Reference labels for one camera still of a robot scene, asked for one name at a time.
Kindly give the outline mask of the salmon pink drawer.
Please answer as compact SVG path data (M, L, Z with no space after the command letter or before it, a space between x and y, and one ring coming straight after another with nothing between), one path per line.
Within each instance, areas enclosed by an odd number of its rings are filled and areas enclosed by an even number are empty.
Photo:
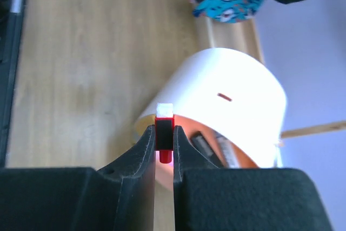
M208 126L194 121L190 118L178 115L175 116L175 125L179 125L183 128L188 139L190 139L196 132L201 132L207 140L208 144L213 149L214 153L218 156L219 160L225 167L227 166L227 161L224 155L229 155L232 151L234 158L237 160L238 166L240 168L258 168L258 165L232 142L227 141L228 146L222 149L217 141L217 138L215 137L214 130L209 128ZM158 155L156 155L156 181L167 190L173 191L173 177L173 162L171 162L170 164L162 164L159 162Z

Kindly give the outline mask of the small red cap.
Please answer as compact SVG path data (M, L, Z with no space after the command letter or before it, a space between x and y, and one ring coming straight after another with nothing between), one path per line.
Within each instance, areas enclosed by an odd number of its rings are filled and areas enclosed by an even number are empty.
M155 116L155 150L159 161L169 164L172 161L175 117L172 103L158 103Z

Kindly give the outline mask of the purple black highlighter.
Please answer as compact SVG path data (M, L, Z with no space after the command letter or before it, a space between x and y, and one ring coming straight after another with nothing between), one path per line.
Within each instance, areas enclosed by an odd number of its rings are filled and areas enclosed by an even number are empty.
M232 143L226 137L216 131L214 132L214 136L225 159L227 167L240 168L237 156L233 150Z

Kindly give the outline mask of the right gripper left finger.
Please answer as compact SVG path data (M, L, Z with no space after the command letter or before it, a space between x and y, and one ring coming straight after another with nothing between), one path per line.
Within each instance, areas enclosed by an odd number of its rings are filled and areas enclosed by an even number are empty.
M1 169L1 230L153 230L155 129L105 167Z

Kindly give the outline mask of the blue black highlighter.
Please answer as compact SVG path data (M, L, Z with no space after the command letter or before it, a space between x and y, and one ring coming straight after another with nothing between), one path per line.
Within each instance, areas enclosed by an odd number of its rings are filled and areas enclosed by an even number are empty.
M219 168L223 168L221 160L218 158L210 144L207 142L205 137L200 131L195 132L190 138L191 144L211 163Z

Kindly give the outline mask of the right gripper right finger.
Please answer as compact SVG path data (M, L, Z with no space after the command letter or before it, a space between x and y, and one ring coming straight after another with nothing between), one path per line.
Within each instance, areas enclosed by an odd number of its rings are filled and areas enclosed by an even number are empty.
M176 230L332 230L320 195L292 168L217 168L174 130Z

